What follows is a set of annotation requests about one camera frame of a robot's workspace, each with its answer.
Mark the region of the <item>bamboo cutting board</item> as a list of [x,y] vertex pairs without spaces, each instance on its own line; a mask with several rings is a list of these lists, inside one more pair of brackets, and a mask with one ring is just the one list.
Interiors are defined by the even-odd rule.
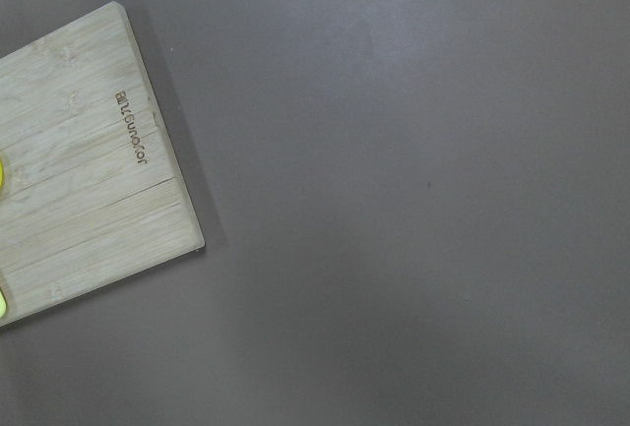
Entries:
[[3,325],[205,246],[116,2],[2,59],[1,157]]

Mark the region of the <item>lemon slice on knife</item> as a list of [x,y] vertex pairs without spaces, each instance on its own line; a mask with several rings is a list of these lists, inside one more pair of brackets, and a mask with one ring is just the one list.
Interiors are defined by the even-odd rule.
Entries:
[[6,164],[4,162],[4,159],[1,157],[0,158],[0,189],[2,190],[4,188],[6,182]]

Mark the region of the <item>yellow plastic knife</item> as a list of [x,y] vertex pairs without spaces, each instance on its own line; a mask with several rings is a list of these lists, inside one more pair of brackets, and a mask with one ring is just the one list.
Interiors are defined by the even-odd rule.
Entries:
[[7,312],[7,301],[2,293],[0,292],[0,318],[3,318]]

